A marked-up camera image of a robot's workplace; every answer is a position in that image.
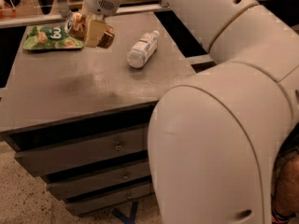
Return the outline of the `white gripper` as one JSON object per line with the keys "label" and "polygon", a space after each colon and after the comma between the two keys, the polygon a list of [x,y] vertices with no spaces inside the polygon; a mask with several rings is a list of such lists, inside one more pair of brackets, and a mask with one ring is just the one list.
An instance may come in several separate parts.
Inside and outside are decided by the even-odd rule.
{"label": "white gripper", "polygon": [[[89,18],[90,12],[96,15],[113,16],[122,0],[83,0],[80,13],[83,17]],[[104,21],[88,19],[85,35],[85,45],[96,47],[107,29]]]}

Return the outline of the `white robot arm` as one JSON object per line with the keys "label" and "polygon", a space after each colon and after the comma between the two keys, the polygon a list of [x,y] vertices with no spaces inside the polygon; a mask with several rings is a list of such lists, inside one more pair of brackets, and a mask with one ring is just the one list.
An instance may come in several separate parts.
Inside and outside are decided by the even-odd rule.
{"label": "white robot arm", "polygon": [[162,0],[214,60],[155,106],[164,224],[271,224],[278,151],[298,121],[299,35],[256,0]]}

